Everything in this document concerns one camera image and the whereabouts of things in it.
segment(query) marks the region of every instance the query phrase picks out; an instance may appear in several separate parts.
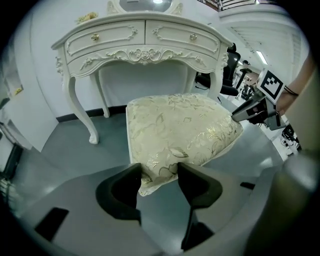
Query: black chair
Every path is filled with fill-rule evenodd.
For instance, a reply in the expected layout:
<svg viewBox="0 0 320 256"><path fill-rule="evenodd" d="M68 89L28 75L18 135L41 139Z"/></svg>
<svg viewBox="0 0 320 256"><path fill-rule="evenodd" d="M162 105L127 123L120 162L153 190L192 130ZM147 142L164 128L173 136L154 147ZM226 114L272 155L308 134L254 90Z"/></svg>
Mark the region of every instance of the black chair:
<svg viewBox="0 0 320 256"><path fill-rule="evenodd" d="M222 88L220 93L225 95L237 96L238 90L232 86L234 72L237 64L241 58L241 55L236 52L237 47L234 43L232 47L227 49L228 62L227 66L223 69ZM195 77L195 81L201 85L210 88L210 74L200 74Z"/></svg>

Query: vanity table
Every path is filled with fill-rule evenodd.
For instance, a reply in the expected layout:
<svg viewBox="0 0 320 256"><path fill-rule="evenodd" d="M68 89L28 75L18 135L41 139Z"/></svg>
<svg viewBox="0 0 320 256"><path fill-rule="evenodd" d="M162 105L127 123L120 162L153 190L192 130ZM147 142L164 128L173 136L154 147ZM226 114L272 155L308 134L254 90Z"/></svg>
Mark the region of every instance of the vanity table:
<svg viewBox="0 0 320 256"><path fill-rule="evenodd" d="M109 1L107 7L106 17L81 23L51 47L58 51L56 67L63 77L63 93L74 114L89 130L90 143L97 144L99 135L77 98L76 79L90 77L108 118L99 69L111 62L140 65L181 62L188 70L184 93L191 91L196 72L210 73L208 97L217 98L231 41L210 26L181 17L183 4L178 0L173 0L164 12L127 12L119 0Z"/></svg>

